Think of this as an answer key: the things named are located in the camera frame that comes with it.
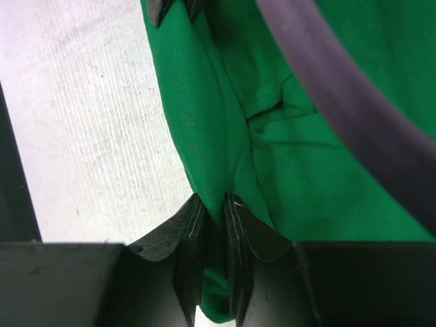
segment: white surface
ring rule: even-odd
[[[140,0],[0,0],[0,80],[45,241],[129,243],[191,194]]]

